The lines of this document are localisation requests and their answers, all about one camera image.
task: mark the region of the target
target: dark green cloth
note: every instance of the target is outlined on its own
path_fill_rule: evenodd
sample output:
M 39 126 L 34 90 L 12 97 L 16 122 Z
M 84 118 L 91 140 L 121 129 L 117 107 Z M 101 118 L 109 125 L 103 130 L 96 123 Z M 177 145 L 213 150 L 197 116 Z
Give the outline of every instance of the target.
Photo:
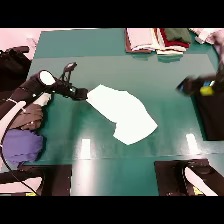
M 191 36 L 187 28 L 164 28 L 168 41 L 181 41 L 191 44 Z

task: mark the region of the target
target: glossy table surface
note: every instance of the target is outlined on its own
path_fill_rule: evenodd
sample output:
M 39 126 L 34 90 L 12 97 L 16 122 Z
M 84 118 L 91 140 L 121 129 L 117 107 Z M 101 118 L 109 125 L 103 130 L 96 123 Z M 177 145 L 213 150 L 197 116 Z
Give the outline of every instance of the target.
M 115 124 L 87 102 L 55 95 L 44 110 L 39 132 L 46 141 L 36 163 L 72 163 L 72 195 L 158 195 L 156 160 L 208 158 L 224 175 L 224 142 L 203 140 L 191 98 L 175 90 L 186 76 L 215 73 L 212 46 L 193 41 L 179 61 L 163 63 L 155 53 L 128 54 L 124 44 L 123 29 L 43 32 L 29 76 L 46 69 L 59 77 L 75 61 L 74 86 L 126 90 L 142 101 L 158 128 L 127 146 L 113 137 Z

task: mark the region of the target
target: teal tabletop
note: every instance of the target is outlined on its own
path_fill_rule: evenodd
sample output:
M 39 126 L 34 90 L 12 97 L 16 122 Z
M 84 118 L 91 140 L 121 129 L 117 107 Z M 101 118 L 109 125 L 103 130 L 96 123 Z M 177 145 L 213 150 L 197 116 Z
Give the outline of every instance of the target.
M 126 90 L 158 128 L 125 145 L 113 137 L 115 124 L 90 104 L 54 95 L 44 109 L 39 132 L 46 141 L 36 164 L 73 164 L 71 195 L 158 195 L 157 160 L 208 158 L 224 175 L 224 142 L 203 140 L 191 98 L 175 90 L 186 76 L 212 74 L 218 67 L 213 47 L 191 36 L 183 57 L 169 61 L 155 53 L 126 53 L 121 28 L 43 32 L 29 76 L 46 69 L 59 77 L 66 64 L 76 62 L 74 86 Z

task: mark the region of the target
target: purple cloth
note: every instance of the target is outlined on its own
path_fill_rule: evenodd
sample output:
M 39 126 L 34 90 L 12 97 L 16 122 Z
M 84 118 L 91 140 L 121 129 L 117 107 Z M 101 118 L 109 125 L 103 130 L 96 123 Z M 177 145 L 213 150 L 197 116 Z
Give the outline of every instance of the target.
M 43 136 L 29 130 L 12 129 L 3 141 L 3 155 L 12 164 L 34 162 L 43 146 Z

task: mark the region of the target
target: red cloth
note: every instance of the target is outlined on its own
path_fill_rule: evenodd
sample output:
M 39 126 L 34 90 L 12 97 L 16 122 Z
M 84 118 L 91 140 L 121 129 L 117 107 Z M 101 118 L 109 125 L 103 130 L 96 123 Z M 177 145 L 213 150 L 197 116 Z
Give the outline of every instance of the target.
M 159 28 L 159 29 L 160 29 L 160 32 L 161 32 L 161 35 L 163 37 L 163 41 L 164 41 L 164 44 L 166 47 L 170 47 L 170 46 L 174 46 L 174 45 L 178 45 L 178 46 L 185 47 L 185 48 L 190 47 L 189 44 L 181 42 L 181 41 L 168 41 L 166 38 L 166 33 L 165 33 L 164 28 Z

